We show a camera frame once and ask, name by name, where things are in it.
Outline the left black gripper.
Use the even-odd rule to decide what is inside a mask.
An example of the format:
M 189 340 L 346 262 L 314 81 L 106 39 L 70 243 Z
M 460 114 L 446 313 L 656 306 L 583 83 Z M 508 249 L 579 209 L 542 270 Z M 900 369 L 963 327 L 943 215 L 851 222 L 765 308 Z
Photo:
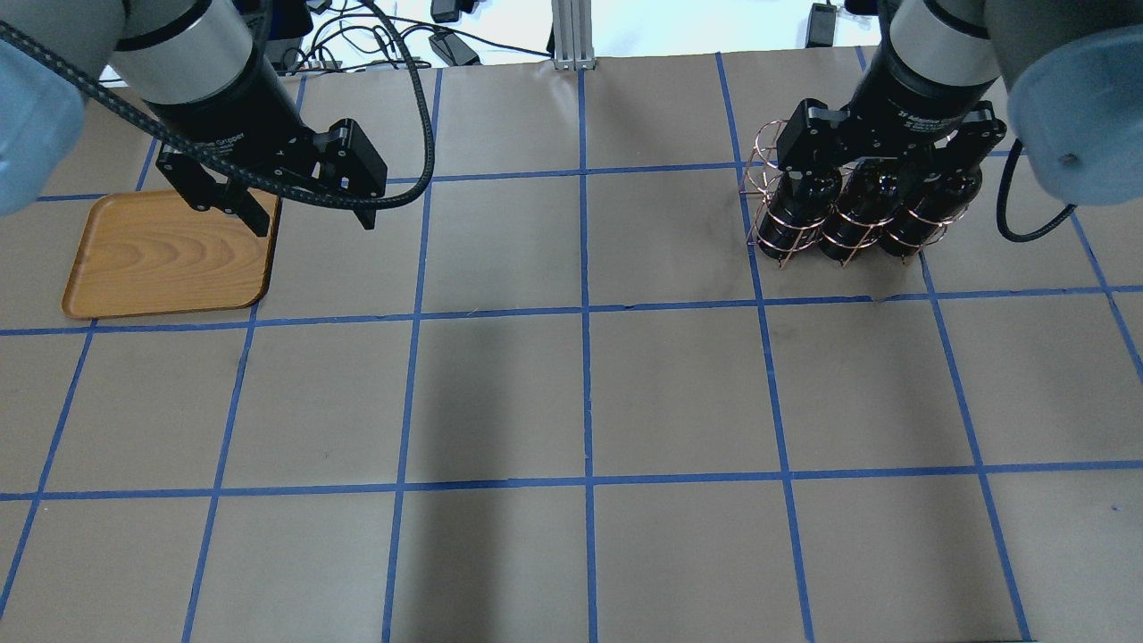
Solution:
M 183 182 L 183 199 L 199 212 L 237 217 L 255 238 L 267 238 L 271 216 L 247 188 L 248 175 L 328 200 L 346 201 L 363 230 L 375 230 L 387 164 L 355 119 L 343 118 L 319 132 L 302 121 L 281 85 L 227 85 L 208 97 L 155 103 L 155 119 L 179 139 L 233 166 L 229 182 Z

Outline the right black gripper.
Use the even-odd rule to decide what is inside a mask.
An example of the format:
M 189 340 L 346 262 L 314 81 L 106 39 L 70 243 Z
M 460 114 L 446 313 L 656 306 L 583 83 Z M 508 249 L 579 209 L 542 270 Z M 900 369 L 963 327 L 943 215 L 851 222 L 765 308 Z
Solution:
M 839 168 L 865 156 L 897 158 L 956 130 L 996 85 L 996 74 L 969 85 L 940 82 L 918 72 L 893 45 L 881 45 L 847 104 L 801 101 L 777 136 L 775 162 L 788 171 L 796 201 L 834 201 L 844 187 Z M 982 155 L 956 147 L 932 151 L 920 187 L 922 206 L 967 206 L 982 188 Z

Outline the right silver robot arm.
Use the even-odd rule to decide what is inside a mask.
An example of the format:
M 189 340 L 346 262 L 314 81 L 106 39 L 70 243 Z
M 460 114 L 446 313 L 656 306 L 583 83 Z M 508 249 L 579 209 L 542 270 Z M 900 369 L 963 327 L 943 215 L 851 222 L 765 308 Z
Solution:
M 846 107 L 805 99 L 780 170 L 901 158 L 968 121 L 989 87 L 1036 180 L 1068 204 L 1140 199 L 1140 1 L 903 1 Z

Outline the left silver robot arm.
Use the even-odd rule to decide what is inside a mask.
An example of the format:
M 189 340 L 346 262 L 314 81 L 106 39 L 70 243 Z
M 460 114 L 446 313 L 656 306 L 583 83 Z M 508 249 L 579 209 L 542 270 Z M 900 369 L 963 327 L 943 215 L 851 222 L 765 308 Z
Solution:
M 42 194 L 85 121 L 81 80 L 111 66 L 179 140 L 155 167 L 195 211 L 238 217 L 264 238 L 270 215 L 248 175 L 355 200 L 374 228 L 387 164 L 351 121 L 317 132 L 232 1 L 3 1 L 3 214 Z

